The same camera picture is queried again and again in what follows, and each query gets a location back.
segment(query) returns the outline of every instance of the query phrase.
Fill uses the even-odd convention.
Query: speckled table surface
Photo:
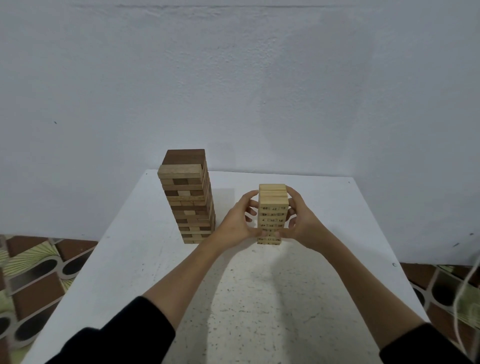
[[[353,178],[234,172],[210,172],[210,178],[217,224],[260,183],[296,188],[366,267],[428,320]],[[156,171],[146,171],[24,363],[45,362],[81,328],[103,326],[194,248],[181,240]],[[380,362],[371,335],[331,266],[291,241],[245,242],[220,257],[165,358],[166,363],[353,361]]]

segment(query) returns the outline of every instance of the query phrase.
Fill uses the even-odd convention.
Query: forearm
[[[328,240],[317,251],[337,271],[380,349],[423,324],[337,237]]]
[[[222,252],[216,236],[211,235],[143,294],[162,311],[174,329],[178,328],[198,286]]]

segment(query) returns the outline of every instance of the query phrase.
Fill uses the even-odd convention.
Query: textured wall
[[[480,4],[314,3],[7,0],[0,232],[98,239],[168,148],[205,148],[352,175],[401,261],[467,262]]]

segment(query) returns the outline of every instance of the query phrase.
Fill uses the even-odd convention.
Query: wooden block tower
[[[274,233],[285,224],[288,211],[287,188],[284,184],[260,184],[258,193],[258,227],[268,232],[258,238],[259,244],[279,245],[282,239]]]
[[[215,230],[212,187],[204,149],[170,149],[158,169],[184,243],[200,243]]]

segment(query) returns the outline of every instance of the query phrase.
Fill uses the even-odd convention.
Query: white cord
[[[477,268],[480,266],[480,255],[478,256],[477,260],[475,261],[474,266],[468,272],[467,276],[463,280],[462,284],[460,285],[460,289],[458,290],[455,299],[453,301],[453,316],[454,316],[454,321],[453,321],[453,327],[455,330],[455,336],[456,340],[458,341],[458,344],[460,345],[461,350],[465,355],[467,354],[467,351],[465,350],[465,346],[463,345],[463,341],[460,338],[460,333],[458,332],[458,301],[462,297],[463,291],[465,290],[465,287],[467,286],[468,282],[470,281],[470,278],[472,278],[473,274],[477,270]]]

